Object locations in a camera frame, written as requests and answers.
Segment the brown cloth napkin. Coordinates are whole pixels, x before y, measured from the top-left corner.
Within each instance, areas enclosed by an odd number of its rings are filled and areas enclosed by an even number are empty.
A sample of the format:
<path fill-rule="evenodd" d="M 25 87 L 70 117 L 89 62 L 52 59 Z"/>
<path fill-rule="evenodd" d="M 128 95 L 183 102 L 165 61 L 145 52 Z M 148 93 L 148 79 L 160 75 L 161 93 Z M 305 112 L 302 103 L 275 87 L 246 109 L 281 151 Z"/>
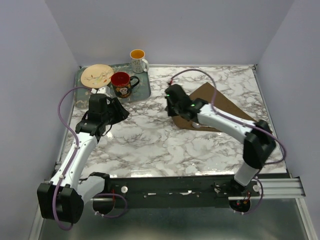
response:
<path fill-rule="evenodd" d="M 216 90 L 210 83 L 205 83 L 197 88 L 194 92 L 192 92 L 189 97 L 191 100 L 195 100 L 197 98 L 203 99 L 207 102 L 211 102 L 213 94 L 216 93 L 215 100 L 214 100 L 214 107 L 218 111 L 223 111 L 223 114 L 227 115 L 234 115 L 240 119 L 244 119 L 249 121 L 251 124 L 252 122 L 256 122 L 254 118 L 249 116 L 239 107 L 237 107 L 231 100 L 225 97 L 222 93 Z M 207 131 L 207 132 L 221 132 L 219 129 L 209 126 L 201 127 L 201 128 L 193 128 L 192 121 L 187 121 L 180 116 L 172 116 L 171 117 L 174 124 L 180 128 L 185 130 L 194 130 L 194 131 Z"/>

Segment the spoon with wooden handle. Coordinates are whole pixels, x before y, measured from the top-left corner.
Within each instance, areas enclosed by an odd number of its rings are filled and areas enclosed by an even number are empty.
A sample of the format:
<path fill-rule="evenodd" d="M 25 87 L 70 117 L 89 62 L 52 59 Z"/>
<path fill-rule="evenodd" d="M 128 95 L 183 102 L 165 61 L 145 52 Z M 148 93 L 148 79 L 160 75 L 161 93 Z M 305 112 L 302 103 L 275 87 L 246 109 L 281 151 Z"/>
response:
<path fill-rule="evenodd" d="M 207 125 L 201 125 L 199 123 L 196 123 L 196 122 L 192 122 L 192 127 L 195 128 L 195 129 L 200 129 L 200 128 L 208 128 L 209 126 Z"/>

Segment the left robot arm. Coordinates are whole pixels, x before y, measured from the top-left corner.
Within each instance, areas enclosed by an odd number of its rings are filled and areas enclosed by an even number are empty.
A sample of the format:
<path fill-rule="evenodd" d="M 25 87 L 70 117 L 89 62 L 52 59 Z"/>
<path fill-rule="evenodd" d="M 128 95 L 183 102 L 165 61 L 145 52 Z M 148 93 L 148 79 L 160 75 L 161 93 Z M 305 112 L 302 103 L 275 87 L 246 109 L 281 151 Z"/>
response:
<path fill-rule="evenodd" d="M 107 174 L 93 173 L 83 183 L 80 183 L 80 178 L 106 127 L 120 123 L 128 116 L 129 112 L 118 98 L 103 93 L 90 96 L 88 110 L 72 131 L 74 140 L 65 160 L 49 182 L 41 183 L 37 189 L 44 219 L 75 224 L 90 199 L 96 195 L 104 198 L 110 194 L 111 185 L 105 181 Z"/>

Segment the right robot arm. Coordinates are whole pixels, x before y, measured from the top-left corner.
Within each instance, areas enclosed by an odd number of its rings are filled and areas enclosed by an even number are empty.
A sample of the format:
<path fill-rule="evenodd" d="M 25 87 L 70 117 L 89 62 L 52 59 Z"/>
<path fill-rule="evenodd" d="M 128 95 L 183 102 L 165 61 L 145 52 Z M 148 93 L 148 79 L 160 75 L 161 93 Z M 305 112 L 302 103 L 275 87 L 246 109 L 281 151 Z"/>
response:
<path fill-rule="evenodd" d="M 167 113 L 170 117 L 182 119 L 201 126 L 215 128 L 243 144 L 244 163 L 234 174 L 230 191 L 241 196 L 248 190 L 248 184 L 263 168 L 266 160 L 276 148 L 276 142 L 266 121 L 253 122 L 236 117 L 220 109 L 214 109 L 201 98 L 194 100 L 178 84 L 166 90 Z"/>

